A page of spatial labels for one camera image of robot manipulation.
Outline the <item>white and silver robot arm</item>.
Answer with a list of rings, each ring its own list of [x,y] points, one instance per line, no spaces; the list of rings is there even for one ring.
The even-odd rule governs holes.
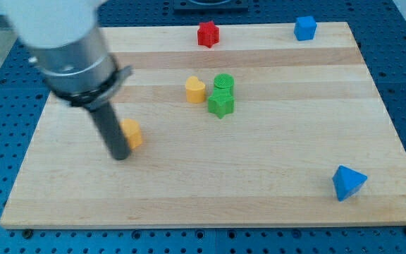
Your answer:
[[[104,0],[0,0],[7,20],[44,74],[49,89],[73,107],[94,111],[131,74],[119,68],[99,28]]]

